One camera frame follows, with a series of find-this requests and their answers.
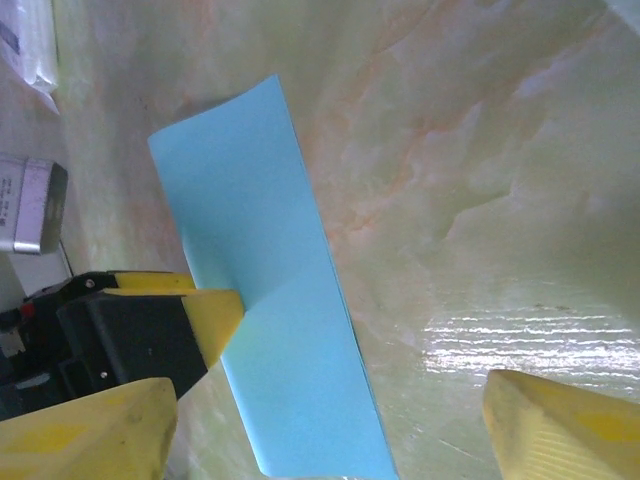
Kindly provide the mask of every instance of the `marble table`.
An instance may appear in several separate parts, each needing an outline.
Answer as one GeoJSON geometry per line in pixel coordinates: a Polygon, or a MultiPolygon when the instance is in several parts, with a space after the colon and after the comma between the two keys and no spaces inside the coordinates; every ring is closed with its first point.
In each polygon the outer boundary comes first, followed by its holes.
{"type": "MultiPolygon", "coordinates": [[[[278,73],[403,479],[499,478],[491,368],[640,399],[634,2],[54,5],[61,114],[0,66],[0,149],[68,166],[77,272],[185,271],[146,138],[278,73]]],[[[219,367],[167,476],[261,478],[219,367]]]]}

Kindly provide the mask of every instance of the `blue paper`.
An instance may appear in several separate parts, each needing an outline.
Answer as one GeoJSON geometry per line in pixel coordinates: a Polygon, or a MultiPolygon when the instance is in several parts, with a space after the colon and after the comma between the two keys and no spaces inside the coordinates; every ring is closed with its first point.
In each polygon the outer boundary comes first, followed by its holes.
{"type": "Polygon", "coordinates": [[[196,285],[245,303],[222,361],[262,473],[396,479],[278,78],[149,144],[196,285]]]}

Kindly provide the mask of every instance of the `label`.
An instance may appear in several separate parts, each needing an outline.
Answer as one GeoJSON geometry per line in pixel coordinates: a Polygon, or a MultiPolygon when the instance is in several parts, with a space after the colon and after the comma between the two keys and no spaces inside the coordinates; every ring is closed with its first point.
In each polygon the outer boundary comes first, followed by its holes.
{"type": "Polygon", "coordinates": [[[19,74],[20,58],[19,11],[16,0],[0,0],[0,52],[11,68],[19,74]]]}
{"type": "Polygon", "coordinates": [[[13,357],[26,350],[17,328],[0,333],[0,350],[5,358],[13,357]]]}
{"type": "Polygon", "coordinates": [[[26,162],[0,155],[0,251],[13,251],[26,162]]]}

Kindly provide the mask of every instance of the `beige marble pattern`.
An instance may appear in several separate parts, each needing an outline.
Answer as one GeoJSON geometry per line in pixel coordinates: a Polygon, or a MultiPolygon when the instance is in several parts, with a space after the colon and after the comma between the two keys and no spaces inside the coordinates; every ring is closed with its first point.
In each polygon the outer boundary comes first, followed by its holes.
{"type": "MultiPolygon", "coordinates": [[[[640,399],[632,2],[54,4],[61,116],[7,80],[0,147],[66,159],[76,270],[186,269],[146,138],[275,72],[403,479],[499,478],[489,368],[640,399]]],[[[220,368],[180,415],[170,478],[260,478],[220,368]]]]}

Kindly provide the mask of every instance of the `white packaging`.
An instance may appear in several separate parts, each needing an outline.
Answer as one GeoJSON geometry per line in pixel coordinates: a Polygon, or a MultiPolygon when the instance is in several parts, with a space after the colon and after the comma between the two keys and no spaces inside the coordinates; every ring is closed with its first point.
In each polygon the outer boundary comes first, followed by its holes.
{"type": "Polygon", "coordinates": [[[58,86],[51,0],[0,0],[0,52],[38,91],[50,94],[58,86]]]}

